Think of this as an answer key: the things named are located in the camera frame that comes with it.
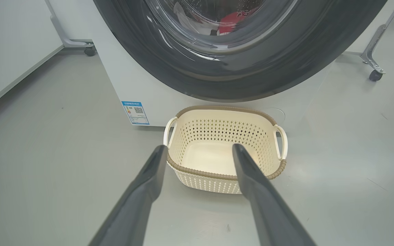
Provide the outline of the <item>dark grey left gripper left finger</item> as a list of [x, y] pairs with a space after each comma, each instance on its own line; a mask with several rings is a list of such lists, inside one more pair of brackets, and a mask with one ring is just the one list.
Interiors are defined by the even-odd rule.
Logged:
[[167, 154], [165, 145], [154, 149], [89, 246], [143, 246], [152, 204], [162, 190]]

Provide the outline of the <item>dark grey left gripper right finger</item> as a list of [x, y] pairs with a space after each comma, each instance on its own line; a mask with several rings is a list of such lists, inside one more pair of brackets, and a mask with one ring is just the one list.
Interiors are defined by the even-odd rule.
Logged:
[[241, 144], [233, 145], [233, 160], [239, 188], [251, 205], [261, 246], [316, 246]]

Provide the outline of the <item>dark round washing machine door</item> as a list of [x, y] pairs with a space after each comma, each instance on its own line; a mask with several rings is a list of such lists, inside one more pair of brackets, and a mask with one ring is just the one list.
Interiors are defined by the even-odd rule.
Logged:
[[120, 46], [170, 88], [215, 102], [288, 90], [333, 62], [387, 0], [264, 0], [235, 31], [183, 27], [171, 0], [93, 0]]

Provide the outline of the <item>red and white jersey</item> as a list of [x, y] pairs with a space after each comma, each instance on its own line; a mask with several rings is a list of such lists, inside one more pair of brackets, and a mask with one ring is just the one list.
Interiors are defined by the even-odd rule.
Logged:
[[222, 36], [253, 15], [264, 0], [171, 0], [173, 13], [186, 29], [206, 36]]

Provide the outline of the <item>cream perforated laundry basket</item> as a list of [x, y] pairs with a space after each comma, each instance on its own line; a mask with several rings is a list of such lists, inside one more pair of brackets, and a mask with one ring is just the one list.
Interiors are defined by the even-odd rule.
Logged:
[[269, 180], [286, 167], [286, 132], [269, 115], [228, 106], [187, 107], [166, 125], [168, 165], [187, 187], [241, 194], [233, 145], [241, 144]]

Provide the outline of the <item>white front-load washing machine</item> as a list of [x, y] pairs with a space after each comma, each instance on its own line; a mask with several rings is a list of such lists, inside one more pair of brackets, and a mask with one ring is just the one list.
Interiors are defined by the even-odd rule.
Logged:
[[286, 131], [292, 131], [304, 117], [335, 61], [304, 82], [269, 97], [243, 102], [207, 101], [182, 94], [148, 73], [120, 46], [101, 15], [93, 25], [94, 44], [119, 100], [141, 102], [150, 123], [147, 126], [165, 126], [186, 107], [218, 105], [264, 112]]

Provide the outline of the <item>blue energy label sticker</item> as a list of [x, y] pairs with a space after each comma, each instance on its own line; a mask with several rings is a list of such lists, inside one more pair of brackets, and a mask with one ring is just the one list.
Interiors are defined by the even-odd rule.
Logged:
[[122, 101], [121, 103], [132, 125], [150, 125], [141, 102]]

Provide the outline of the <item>grey partition leg with caster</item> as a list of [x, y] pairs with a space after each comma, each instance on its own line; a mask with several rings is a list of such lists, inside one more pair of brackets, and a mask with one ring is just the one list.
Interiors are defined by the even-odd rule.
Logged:
[[96, 54], [96, 49], [94, 47], [93, 42], [83, 42], [83, 41], [75, 41], [68, 38], [65, 33], [61, 23], [59, 22], [55, 11], [53, 10], [52, 5], [50, 4], [50, 0], [44, 0], [49, 11], [50, 11], [50, 20], [64, 46], [65, 49], [82, 49], [84, 54], [91, 57]]
[[369, 25], [369, 28], [372, 28], [374, 24], [377, 24], [377, 29], [373, 33], [373, 36], [366, 46], [364, 52], [360, 55], [360, 58], [363, 60], [364, 64], [372, 67], [373, 70], [369, 75], [369, 80], [372, 82], [379, 81], [385, 74], [384, 69], [381, 68], [377, 61], [375, 61], [373, 53], [393, 19], [394, 0], [387, 0], [383, 8], [374, 18], [373, 22]]

